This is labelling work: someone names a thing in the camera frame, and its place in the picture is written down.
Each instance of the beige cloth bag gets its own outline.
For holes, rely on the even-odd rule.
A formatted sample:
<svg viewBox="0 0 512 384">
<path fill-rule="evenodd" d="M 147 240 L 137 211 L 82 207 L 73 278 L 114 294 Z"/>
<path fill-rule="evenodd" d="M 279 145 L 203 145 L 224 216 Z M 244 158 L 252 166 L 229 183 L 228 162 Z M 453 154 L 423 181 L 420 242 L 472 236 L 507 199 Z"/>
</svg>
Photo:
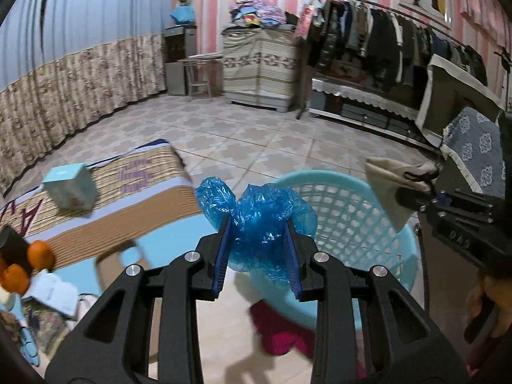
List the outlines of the beige cloth bag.
<svg viewBox="0 0 512 384">
<path fill-rule="evenodd" d="M 434 163 L 410 165 L 398 160 L 384 157 L 368 157 L 364 164 L 366 178 L 383 210 L 393 224 L 396 232 L 400 232 L 414 211 L 400 206 L 395 199 L 399 187 L 405 187 L 419 192 L 429 193 L 430 187 L 426 182 L 413 182 L 404 177 L 405 172 L 422 175 L 436 170 Z"/>
</svg>

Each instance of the clothes rail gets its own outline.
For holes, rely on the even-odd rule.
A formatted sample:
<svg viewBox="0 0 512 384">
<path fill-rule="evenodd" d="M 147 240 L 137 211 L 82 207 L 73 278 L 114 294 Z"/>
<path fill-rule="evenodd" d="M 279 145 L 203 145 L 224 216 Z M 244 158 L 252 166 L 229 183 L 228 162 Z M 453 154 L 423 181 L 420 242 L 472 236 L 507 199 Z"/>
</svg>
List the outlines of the clothes rail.
<svg viewBox="0 0 512 384">
<path fill-rule="evenodd" d="M 411 16 L 410 14 L 401 12 L 400 10 L 396 10 L 395 8 L 391 8 L 391 7 L 387 7 L 387 6 L 379 4 L 379 3 L 375 3 L 373 1 L 368 1 L 368 0 L 353 0 L 353 1 L 359 1 L 360 3 L 365 3 L 365 4 L 373 5 L 375 7 L 380 7 L 380 8 L 383 8 L 384 10 L 394 12 L 402 17 L 410 18 L 411 20 L 414 20 L 421 24 L 424 24 L 425 26 L 428 26 L 428 27 L 432 28 L 433 30 L 436 30 L 436 32 L 439 32 L 439 33 L 445 35 L 447 38 L 449 38 L 450 40 L 453 40 L 459 46 L 465 46 L 462 42 L 460 42 L 457 39 L 455 39 L 454 37 L 450 36 L 447 32 L 444 32 L 443 30 L 437 28 L 436 26 L 432 26 L 431 24 L 428 24 L 428 23 L 424 22 L 423 20 L 420 20 L 414 16 Z"/>
</svg>

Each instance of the patterned cloth cover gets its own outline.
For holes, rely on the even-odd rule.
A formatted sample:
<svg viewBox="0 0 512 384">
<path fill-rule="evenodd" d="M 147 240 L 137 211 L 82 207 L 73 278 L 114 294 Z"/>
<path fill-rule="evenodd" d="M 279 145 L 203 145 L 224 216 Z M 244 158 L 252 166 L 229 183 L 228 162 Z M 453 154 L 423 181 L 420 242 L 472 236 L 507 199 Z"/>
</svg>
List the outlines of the patterned cloth cover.
<svg viewBox="0 0 512 384">
<path fill-rule="evenodd" d="M 225 91 L 295 95 L 300 54 L 293 33 L 265 28 L 226 31 L 223 52 Z"/>
<path fill-rule="evenodd" d="M 505 162 L 497 125 L 465 107 L 443 136 L 442 154 L 455 162 L 471 190 L 505 198 Z"/>
<path fill-rule="evenodd" d="M 71 53 L 0 92 L 0 195 L 68 134 L 165 89 L 162 35 Z"/>
</svg>

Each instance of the red fabric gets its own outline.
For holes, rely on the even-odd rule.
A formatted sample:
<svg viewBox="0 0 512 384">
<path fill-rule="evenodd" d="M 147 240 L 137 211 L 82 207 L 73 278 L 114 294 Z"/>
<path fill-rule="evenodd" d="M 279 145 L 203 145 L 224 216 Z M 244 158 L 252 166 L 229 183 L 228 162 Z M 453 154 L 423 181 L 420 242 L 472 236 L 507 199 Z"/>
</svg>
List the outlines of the red fabric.
<svg viewBox="0 0 512 384">
<path fill-rule="evenodd" d="M 264 300 L 249 309 L 252 322 L 261 335 L 261 345 L 269 355 L 284 355 L 297 348 L 309 359 L 313 359 L 315 333 L 282 317 Z M 357 365 L 359 378 L 366 377 L 361 364 Z"/>
</svg>

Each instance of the pile of clothes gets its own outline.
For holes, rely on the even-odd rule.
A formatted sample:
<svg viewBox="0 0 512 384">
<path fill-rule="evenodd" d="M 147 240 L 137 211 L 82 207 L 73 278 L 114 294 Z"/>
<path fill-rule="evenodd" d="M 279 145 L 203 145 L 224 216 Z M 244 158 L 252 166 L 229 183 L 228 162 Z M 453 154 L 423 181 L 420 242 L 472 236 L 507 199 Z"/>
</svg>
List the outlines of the pile of clothes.
<svg viewBox="0 0 512 384">
<path fill-rule="evenodd" d="M 231 22 L 243 27 L 286 24 L 283 10 L 267 0 L 241 0 L 229 7 Z"/>
<path fill-rule="evenodd" d="M 334 59 L 349 53 L 361 58 L 363 69 L 384 92 L 401 83 L 418 86 L 422 96 L 427 65 L 434 54 L 487 86 L 482 56 L 471 46 L 455 45 L 430 27 L 419 28 L 409 19 L 363 3 L 326 0 L 314 13 L 308 40 L 310 66 L 325 73 Z"/>
</svg>

